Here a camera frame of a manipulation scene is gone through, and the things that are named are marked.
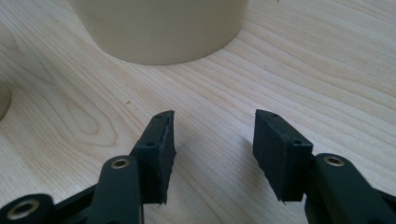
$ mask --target wood grain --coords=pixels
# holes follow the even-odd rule
[[[274,111],[396,195],[396,2],[251,0],[242,31],[203,59],[126,63],[97,48],[64,0],[0,1],[0,206],[59,202],[176,110],[168,205],[147,223],[306,223],[252,156],[255,109]]]

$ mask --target screw hole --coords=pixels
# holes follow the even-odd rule
[[[114,169],[121,169],[128,165],[129,165],[129,161],[125,159],[119,159],[111,162],[111,167],[113,167]]]
[[[40,202],[36,199],[29,199],[22,201],[15,205],[7,213],[7,217],[10,220],[17,220],[23,217],[27,217],[32,214],[40,205]]]
[[[345,165],[345,163],[342,160],[340,160],[336,157],[325,157],[323,160],[332,166],[344,166]]]

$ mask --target paper cup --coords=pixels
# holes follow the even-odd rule
[[[184,63],[227,45],[248,0],[69,0],[96,45],[132,63]]]

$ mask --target table surface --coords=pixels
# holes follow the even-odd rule
[[[91,186],[170,109],[168,204],[145,206],[147,223],[306,223],[304,204],[278,202],[252,155],[256,109],[395,195],[395,11],[394,0],[251,0],[224,49],[148,66],[102,52],[65,0],[1,0],[12,103],[0,121],[0,205],[37,192],[57,203]]]

